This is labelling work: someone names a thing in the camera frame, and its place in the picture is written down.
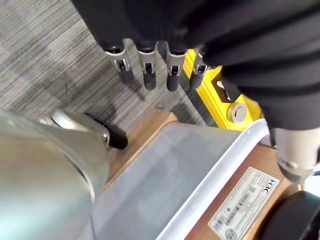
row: striped carpet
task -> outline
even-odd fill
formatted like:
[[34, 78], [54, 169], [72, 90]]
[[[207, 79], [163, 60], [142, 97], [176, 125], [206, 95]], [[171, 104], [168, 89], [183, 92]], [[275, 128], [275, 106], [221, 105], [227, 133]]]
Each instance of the striped carpet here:
[[136, 47], [127, 44], [135, 76], [130, 85], [121, 83], [71, 2], [2, 0], [0, 107], [32, 120], [62, 107], [126, 131], [151, 107], [173, 111], [181, 122], [214, 125], [185, 75], [176, 92], [167, 90], [166, 63], [158, 52], [157, 87], [146, 90]]

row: barcode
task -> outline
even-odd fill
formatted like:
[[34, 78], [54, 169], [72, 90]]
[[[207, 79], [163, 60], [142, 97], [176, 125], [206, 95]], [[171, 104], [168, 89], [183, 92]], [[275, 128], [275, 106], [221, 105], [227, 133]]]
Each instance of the barcode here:
[[225, 225], [229, 226], [231, 221], [234, 219], [234, 217], [236, 216], [237, 212], [239, 212], [240, 208], [242, 207], [242, 205], [245, 203], [245, 201], [248, 199], [249, 197], [249, 193], [247, 192], [242, 198], [241, 200], [238, 202], [238, 204], [236, 205], [235, 209], [232, 211], [232, 213], [229, 215], [228, 219], [225, 222]]
[[225, 217], [221, 215], [218, 221], [216, 221], [215, 225], [213, 226], [214, 229], [219, 230], [220, 226], [224, 223], [224, 221], [225, 221]]
[[253, 187], [253, 186], [250, 186], [250, 187], [249, 187], [249, 192], [254, 193], [254, 192], [255, 192], [255, 190], [256, 190], [256, 188], [255, 188], [255, 187]]

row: product label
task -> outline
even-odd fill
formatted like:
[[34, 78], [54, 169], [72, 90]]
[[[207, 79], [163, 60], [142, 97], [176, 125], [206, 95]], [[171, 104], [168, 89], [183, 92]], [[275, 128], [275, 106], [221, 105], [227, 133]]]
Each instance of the product label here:
[[279, 180], [249, 167], [208, 225], [223, 240], [241, 240]]

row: wooden platform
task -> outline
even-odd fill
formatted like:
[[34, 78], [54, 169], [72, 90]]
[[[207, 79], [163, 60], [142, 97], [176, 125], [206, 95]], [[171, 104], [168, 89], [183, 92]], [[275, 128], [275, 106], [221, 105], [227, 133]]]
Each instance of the wooden platform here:
[[178, 119], [172, 112], [155, 108], [146, 111], [127, 134], [128, 146], [124, 150], [113, 148], [109, 153], [110, 171], [104, 190], [113, 183], [166, 124], [175, 121]]
[[202, 217], [190, 231], [186, 237], [186, 240], [221, 239], [208, 226], [209, 221], [249, 167], [255, 168], [263, 173], [273, 176], [276, 179], [279, 179], [279, 183], [265, 205], [260, 210], [259, 214], [254, 219], [254, 222], [249, 227], [248, 231], [244, 234], [242, 240], [256, 239], [257, 235], [260, 233], [263, 223], [268, 218], [268, 214], [270, 214], [272, 209], [285, 198], [299, 190], [297, 185], [292, 184], [281, 173], [277, 164], [277, 151], [273, 148], [258, 144], [254, 147], [251, 153], [246, 157], [240, 167], [225, 184], [217, 197], [212, 201], [211, 205], [207, 208]]

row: yellow bracket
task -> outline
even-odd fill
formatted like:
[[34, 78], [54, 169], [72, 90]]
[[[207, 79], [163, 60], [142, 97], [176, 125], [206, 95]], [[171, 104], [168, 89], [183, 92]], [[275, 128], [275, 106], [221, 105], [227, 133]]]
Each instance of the yellow bracket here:
[[[193, 70], [195, 56], [195, 50], [189, 49], [184, 60], [183, 70], [189, 78]], [[247, 106], [247, 115], [242, 123], [229, 121], [227, 112], [231, 103], [222, 102], [213, 86], [213, 84], [216, 83], [214, 79], [220, 73], [221, 69], [222, 66], [218, 66], [215, 69], [207, 71], [203, 77], [201, 86], [198, 87], [196, 91], [219, 128], [243, 131], [252, 122], [261, 118], [261, 109], [257, 102], [241, 94], [235, 102], [244, 103]]]

